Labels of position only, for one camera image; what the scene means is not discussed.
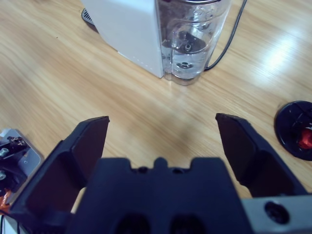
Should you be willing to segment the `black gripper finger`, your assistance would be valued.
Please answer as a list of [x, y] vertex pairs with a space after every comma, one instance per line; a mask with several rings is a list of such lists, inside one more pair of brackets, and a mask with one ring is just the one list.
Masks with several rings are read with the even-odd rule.
[[40, 165], [10, 208], [32, 231], [64, 231], [71, 209], [101, 158], [109, 117], [80, 122]]
[[224, 154], [236, 180], [252, 197], [307, 195], [273, 147], [246, 120], [217, 113]]

